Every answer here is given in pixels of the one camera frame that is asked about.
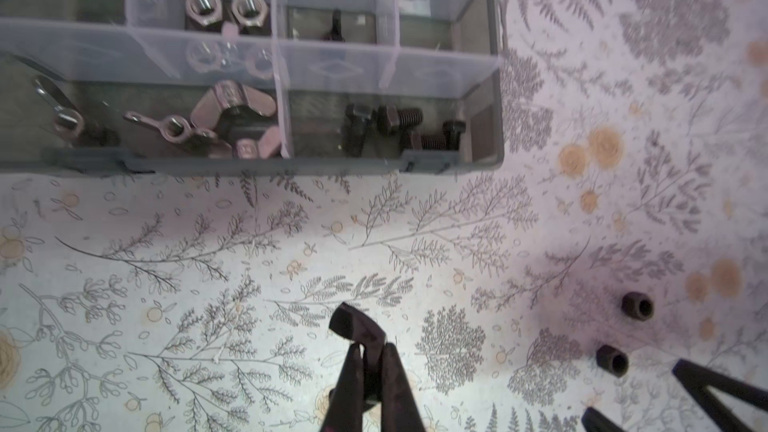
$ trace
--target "floral tablecloth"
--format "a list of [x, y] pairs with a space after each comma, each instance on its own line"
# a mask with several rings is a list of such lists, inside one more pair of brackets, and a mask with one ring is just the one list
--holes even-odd
[[498, 0], [494, 173], [2, 177], [0, 427], [317, 430], [344, 301], [429, 432], [712, 430], [678, 358], [768, 386], [766, 2]]

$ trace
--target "bolt thread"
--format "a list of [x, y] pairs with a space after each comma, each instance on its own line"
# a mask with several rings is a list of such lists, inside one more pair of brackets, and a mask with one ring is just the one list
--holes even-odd
[[446, 138], [442, 136], [422, 136], [422, 149], [446, 150]]
[[397, 111], [397, 117], [400, 120], [400, 130], [416, 127], [424, 122], [424, 113], [417, 107], [399, 109]]

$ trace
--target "plastic organizer box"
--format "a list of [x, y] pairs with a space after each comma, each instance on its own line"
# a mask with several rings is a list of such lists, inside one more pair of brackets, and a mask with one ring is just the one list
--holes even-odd
[[[110, 0], [65, 1], [74, 12], [63, 17], [0, 7], [0, 50], [58, 81], [79, 109], [118, 131], [120, 147], [70, 149], [50, 137], [27, 138], [23, 150], [2, 158], [5, 170], [440, 173], [493, 168], [503, 159], [494, 0], [265, 0], [270, 31], [263, 36], [189, 30], [185, 0], [112, 0], [114, 10], [101, 15], [82, 10]], [[322, 40], [334, 10], [342, 13], [345, 42]], [[223, 79], [275, 98], [281, 156], [186, 156], [120, 118], [125, 110], [188, 116]], [[31, 86], [28, 94], [34, 114], [53, 117]], [[423, 133], [439, 132], [450, 119], [465, 120], [467, 131], [458, 152], [402, 152], [397, 137], [373, 127], [362, 157], [350, 158], [341, 143], [351, 102], [420, 107]], [[19, 140], [19, 133], [0, 131], [0, 139]]]

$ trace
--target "black bolt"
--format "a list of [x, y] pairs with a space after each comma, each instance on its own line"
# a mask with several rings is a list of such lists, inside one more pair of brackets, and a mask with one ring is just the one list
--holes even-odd
[[467, 123], [463, 120], [446, 120], [442, 123], [442, 133], [446, 136], [448, 150], [458, 150], [462, 144], [462, 134], [467, 131]]
[[624, 376], [629, 369], [629, 358], [627, 355], [609, 345], [604, 345], [598, 349], [597, 360], [598, 367], [616, 377]]
[[402, 134], [400, 152], [411, 150], [446, 150], [446, 138], [443, 136], [423, 136], [416, 130]]
[[373, 120], [373, 108], [351, 103], [346, 107], [345, 114], [347, 121], [344, 151], [350, 157], [360, 157]]
[[397, 109], [394, 106], [380, 106], [378, 114], [379, 132], [384, 136], [394, 136], [399, 130], [408, 130], [421, 125], [424, 113], [417, 107]]
[[621, 299], [621, 310], [633, 319], [647, 321], [654, 316], [654, 301], [642, 292], [630, 292]]
[[333, 11], [331, 30], [322, 39], [331, 42], [345, 42], [344, 37], [341, 35], [341, 11], [339, 9]]

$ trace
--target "table surface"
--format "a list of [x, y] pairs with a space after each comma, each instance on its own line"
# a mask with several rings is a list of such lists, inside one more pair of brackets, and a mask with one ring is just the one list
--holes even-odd
[[0, 427], [317, 430], [344, 301], [429, 432], [714, 430], [670, 369], [768, 386], [766, 1], [499, 0], [494, 173], [1, 177]]

